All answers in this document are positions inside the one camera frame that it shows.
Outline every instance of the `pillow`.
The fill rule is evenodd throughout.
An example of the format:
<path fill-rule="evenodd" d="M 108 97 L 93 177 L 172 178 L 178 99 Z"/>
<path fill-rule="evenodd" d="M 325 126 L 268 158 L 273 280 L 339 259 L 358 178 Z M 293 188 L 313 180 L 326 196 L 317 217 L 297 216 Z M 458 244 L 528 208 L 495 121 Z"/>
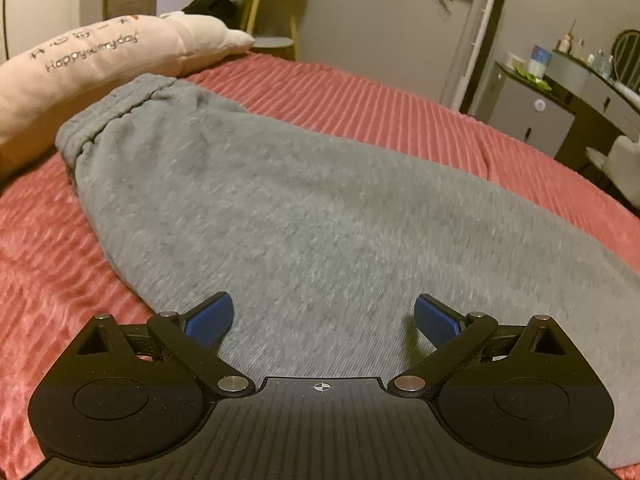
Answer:
<path fill-rule="evenodd" d="M 254 39 L 212 16 L 121 16 L 77 28 L 0 65 L 0 180 L 54 145 L 60 126 L 143 73 L 186 76 Z"/>

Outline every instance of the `white chair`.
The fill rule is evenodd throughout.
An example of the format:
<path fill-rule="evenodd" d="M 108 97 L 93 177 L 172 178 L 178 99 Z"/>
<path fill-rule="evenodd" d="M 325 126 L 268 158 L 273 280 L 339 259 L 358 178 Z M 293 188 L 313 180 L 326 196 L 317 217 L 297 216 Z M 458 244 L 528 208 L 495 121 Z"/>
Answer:
<path fill-rule="evenodd" d="M 590 165 L 598 168 L 618 188 L 620 193 L 635 208 L 640 208 L 640 140 L 633 142 L 627 136 L 619 136 L 613 143 L 609 155 L 587 148 Z"/>

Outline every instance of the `chair seat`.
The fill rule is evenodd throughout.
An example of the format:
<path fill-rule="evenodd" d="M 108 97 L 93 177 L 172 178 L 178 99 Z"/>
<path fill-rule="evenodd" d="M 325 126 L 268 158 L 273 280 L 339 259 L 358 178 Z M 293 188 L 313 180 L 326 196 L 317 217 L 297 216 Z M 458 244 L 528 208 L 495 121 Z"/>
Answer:
<path fill-rule="evenodd" d="M 591 164 L 593 164 L 599 170 L 602 170 L 602 167 L 607 160 L 607 155 L 604 155 L 603 153 L 600 153 L 598 150 L 594 150 L 593 148 L 587 148 L 586 155 Z"/>

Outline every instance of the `long plush pillow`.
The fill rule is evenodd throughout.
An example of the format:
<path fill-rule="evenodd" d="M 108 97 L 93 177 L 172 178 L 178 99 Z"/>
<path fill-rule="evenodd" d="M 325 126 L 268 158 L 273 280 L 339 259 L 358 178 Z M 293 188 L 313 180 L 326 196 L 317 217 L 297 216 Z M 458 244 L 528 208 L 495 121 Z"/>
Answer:
<path fill-rule="evenodd" d="M 0 65 L 0 180 L 53 147 L 65 121 L 143 73 L 185 76 L 254 40 L 212 16 L 122 16 L 77 28 Z"/>

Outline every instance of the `silver screw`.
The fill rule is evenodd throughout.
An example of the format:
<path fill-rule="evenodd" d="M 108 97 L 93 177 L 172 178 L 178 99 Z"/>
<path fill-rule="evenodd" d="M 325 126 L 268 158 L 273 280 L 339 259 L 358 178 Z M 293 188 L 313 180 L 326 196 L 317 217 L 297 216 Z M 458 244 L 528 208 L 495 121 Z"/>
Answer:
<path fill-rule="evenodd" d="M 241 392 L 248 386 L 249 381 L 244 377 L 238 377 L 237 375 L 224 377 L 218 381 L 218 387 L 226 392 Z"/>
<path fill-rule="evenodd" d="M 404 392 L 417 392 L 426 386 L 424 379 L 415 375 L 402 375 L 394 381 L 394 384 Z"/>

